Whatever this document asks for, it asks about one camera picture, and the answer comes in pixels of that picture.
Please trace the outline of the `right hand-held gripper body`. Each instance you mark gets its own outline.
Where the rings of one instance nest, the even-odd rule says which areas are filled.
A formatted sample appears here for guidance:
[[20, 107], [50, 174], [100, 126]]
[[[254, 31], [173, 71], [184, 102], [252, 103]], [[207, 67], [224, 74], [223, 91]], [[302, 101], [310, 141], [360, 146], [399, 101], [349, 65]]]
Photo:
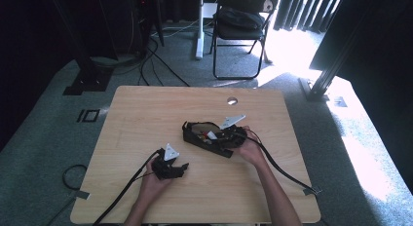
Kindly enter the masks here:
[[223, 148], [238, 148], [247, 138], [246, 131], [243, 127], [238, 127], [237, 123], [245, 118], [245, 114], [239, 116], [226, 117], [224, 122], [219, 126], [222, 131], [226, 132], [226, 136], [220, 138], [226, 138], [228, 140], [227, 146]]

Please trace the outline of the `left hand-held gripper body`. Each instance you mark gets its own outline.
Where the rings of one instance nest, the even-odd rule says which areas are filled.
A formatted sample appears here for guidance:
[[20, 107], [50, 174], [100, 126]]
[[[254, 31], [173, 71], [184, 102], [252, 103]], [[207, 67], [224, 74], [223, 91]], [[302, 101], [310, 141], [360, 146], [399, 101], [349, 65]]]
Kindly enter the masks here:
[[179, 157], [179, 153], [168, 143], [165, 148], [160, 148], [158, 156], [152, 163], [152, 171], [156, 176], [162, 179], [172, 179], [171, 174], [174, 170], [178, 170], [173, 166], [173, 163]]

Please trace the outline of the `black pencil case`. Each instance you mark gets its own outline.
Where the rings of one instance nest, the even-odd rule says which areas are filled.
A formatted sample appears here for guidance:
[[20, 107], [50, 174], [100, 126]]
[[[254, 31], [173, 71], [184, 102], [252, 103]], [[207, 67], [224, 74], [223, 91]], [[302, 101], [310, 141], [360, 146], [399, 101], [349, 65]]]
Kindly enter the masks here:
[[185, 122], [182, 126], [182, 131], [183, 140], [190, 144], [225, 158], [231, 158], [233, 155], [233, 148], [223, 148], [222, 146], [212, 144], [212, 139], [210, 140], [210, 144], [206, 144], [201, 139], [201, 132], [216, 133], [221, 131], [221, 129], [212, 122]]

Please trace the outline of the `person's right hand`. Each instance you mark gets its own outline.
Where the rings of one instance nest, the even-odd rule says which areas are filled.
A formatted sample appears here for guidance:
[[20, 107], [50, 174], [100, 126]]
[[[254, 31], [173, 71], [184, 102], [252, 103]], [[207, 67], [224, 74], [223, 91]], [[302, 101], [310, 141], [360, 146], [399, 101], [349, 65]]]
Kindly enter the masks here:
[[232, 151], [240, 155], [244, 160], [254, 165], [256, 168], [266, 164], [265, 157], [259, 146], [257, 136], [250, 130], [249, 126], [244, 126], [247, 138], [242, 146], [233, 148]]

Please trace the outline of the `person's left hand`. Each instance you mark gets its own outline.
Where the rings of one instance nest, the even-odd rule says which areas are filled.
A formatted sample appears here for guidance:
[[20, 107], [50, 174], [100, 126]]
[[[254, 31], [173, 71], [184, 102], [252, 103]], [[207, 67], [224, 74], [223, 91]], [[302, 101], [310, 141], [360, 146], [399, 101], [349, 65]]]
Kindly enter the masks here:
[[146, 172], [142, 177], [137, 198], [140, 206], [152, 205], [172, 183], [171, 179], [159, 179], [156, 176], [152, 169], [153, 162], [154, 159], [146, 166]]

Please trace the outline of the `grey tape piece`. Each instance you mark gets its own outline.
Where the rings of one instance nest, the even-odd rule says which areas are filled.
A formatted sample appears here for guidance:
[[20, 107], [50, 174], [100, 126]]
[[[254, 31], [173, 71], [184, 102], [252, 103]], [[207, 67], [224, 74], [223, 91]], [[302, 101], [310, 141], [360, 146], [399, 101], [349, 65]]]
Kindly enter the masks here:
[[306, 188], [306, 189], [303, 190], [303, 193], [304, 193], [306, 196], [308, 196], [308, 195], [310, 195], [310, 194], [313, 194], [313, 195], [317, 196], [317, 195], [318, 195], [319, 193], [321, 193], [321, 192], [322, 192], [322, 190], [321, 190], [318, 186]]

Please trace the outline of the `black folding chair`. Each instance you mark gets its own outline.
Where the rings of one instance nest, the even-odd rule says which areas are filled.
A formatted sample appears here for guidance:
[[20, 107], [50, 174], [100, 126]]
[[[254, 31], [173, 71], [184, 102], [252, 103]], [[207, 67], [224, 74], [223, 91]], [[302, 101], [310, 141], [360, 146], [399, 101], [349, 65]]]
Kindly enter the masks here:
[[[218, 21], [213, 15], [213, 32], [209, 52], [212, 54], [212, 74], [217, 80], [252, 80], [261, 72], [262, 61], [266, 58], [265, 47], [268, 28], [271, 18], [277, 8], [279, 0], [217, 0], [215, 14], [221, 7], [230, 7], [246, 13], [259, 14], [265, 19], [261, 29], [249, 30], [228, 25]], [[259, 43], [261, 52], [259, 55], [257, 71], [250, 76], [219, 76], [217, 71], [217, 54], [219, 47], [250, 47], [251, 53], [255, 45]]]

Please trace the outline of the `white desk leg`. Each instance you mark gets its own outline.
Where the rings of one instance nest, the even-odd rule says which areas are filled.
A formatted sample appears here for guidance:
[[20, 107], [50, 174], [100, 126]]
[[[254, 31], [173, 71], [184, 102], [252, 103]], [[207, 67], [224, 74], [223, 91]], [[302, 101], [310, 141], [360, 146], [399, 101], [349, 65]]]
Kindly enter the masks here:
[[197, 46], [195, 52], [196, 60], [200, 60], [204, 56], [204, 0], [199, 0], [199, 17], [198, 17], [198, 36], [197, 36]]

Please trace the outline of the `black bag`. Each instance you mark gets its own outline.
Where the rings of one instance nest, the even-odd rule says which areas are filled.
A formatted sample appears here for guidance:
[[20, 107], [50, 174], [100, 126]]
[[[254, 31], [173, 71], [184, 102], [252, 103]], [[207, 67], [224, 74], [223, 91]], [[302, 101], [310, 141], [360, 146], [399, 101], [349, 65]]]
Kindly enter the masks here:
[[246, 13], [230, 7], [221, 7], [215, 17], [222, 23], [249, 30], [261, 29], [265, 22], [259, 14]]

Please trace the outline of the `black computer tower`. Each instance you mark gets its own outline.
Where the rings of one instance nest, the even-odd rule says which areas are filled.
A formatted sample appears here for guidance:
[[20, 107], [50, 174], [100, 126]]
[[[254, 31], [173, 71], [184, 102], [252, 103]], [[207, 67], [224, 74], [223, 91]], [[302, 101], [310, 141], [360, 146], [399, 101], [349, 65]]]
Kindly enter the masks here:
[[133, 0], [134, 11], [137, 14], [138, 46], [137, 52], [141, 57], [147, 54], [150, 39], [150, 31], [156, 29], [161, 45], [164, 46], [164, 34], [162, 30], [162, 0]]

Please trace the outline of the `dark curtain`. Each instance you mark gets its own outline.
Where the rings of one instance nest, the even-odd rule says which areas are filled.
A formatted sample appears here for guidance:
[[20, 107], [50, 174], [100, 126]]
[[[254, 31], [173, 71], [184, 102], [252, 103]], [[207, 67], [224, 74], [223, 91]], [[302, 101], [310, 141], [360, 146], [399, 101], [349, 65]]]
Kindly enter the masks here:
[[341, 0], [280, 0], [274, 30], [326, 32]]

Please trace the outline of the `black metal frame stand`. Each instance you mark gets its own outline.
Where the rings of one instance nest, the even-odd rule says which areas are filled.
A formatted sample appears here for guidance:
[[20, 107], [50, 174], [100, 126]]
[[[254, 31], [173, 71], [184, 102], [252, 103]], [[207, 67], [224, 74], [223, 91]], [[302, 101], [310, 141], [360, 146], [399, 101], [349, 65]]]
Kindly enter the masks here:
[[300, 78], [303, 94], [308, 101], [326, 101], [325, 93], [354, 49], [365, 13], [351, 16], [336, 14], [310, 64], [320, 63], [320, 75], [315, 81]]

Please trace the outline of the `black stand with base plate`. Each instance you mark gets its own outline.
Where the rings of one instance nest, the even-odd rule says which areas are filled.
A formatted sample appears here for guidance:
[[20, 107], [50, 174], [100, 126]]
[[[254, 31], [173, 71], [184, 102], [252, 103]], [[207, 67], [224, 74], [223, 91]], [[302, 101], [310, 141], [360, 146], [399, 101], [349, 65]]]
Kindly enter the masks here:
[[56, 26], [76, 61], [79, 72], [64, 95], [81, 95], [83, 92], [105, 92], [113, 69], [98, 67], [91, 59], [81, 34], [79, 33], [64, 0], [49, 0], [54, 10]]

